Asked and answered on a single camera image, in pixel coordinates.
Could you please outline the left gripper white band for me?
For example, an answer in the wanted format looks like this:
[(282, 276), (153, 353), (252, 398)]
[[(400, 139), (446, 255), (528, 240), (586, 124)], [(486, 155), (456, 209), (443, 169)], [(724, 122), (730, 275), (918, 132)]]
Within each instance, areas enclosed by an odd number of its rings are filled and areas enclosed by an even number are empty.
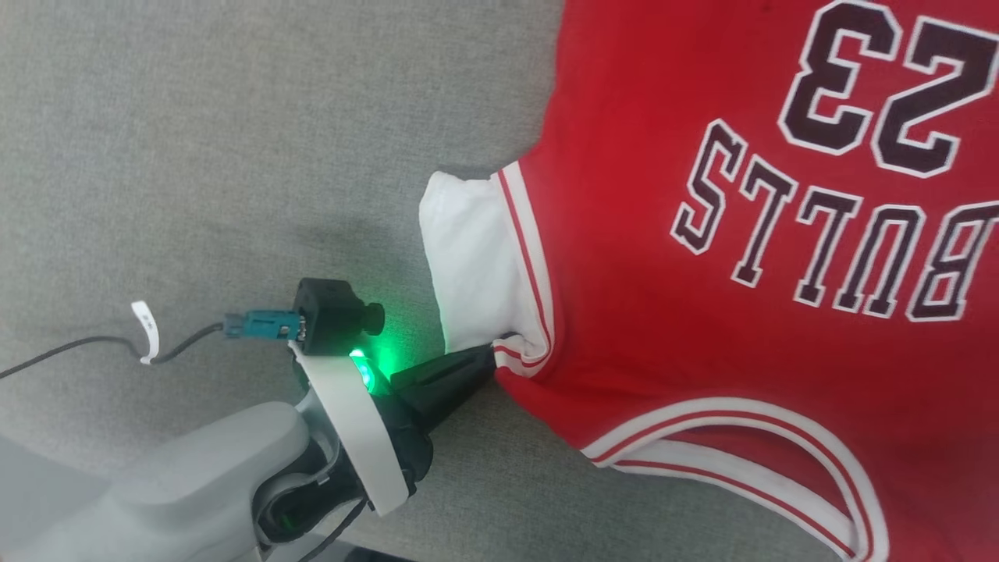
[[(297, 412), (327, 457), (321, 469), (293, 484), (290, 493), (343, 477), (342, 463), (349, 461), (377, 515), (384, 517), (403, 506), (414, 492), (404, 477), (388, 420), (377, 406), (377, 400), (389, 394), (372, 392), (372, 384), (382, 379), (377, 365), (357, 348), (332, 356), (307, 354), (299, 342), (288, 346), (309, 384)], [(482, 345), (425, 361), (389, 380), (417, 427), (435, 429), (492, 379), (495, 370), (492, 345)]]

